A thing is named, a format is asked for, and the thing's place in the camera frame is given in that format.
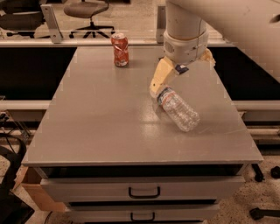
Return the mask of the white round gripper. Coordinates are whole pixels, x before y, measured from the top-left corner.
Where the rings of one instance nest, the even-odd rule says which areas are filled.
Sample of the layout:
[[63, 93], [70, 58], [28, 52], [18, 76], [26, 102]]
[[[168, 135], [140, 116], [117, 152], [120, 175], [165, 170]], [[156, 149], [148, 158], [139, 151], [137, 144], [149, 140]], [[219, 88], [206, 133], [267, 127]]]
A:
[[168, 84], [179, 75], [174, 63], [188, 65], [200, 59], [209, 62], [212, 67], [215, 66], [216, 61], [207, 48], [207, 41], [208, 31], [191, 40], [175, 39], [167, 31], [164, 32], [164, 53], [166, 57], [158, 62], [151, 80], [150, 95], [152, 98], [157, 98]]

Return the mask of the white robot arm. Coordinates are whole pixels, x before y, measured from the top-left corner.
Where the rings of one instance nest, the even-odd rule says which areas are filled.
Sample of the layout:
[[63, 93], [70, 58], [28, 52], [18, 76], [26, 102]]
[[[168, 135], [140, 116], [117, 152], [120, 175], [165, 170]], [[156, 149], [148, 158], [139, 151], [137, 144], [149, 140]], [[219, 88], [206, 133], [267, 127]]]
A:
[[150, 83], [158, 97], [179, 71], [207, 54], [211, 25], [280, 81], [279, 0], [165, 0], [164, 57]]

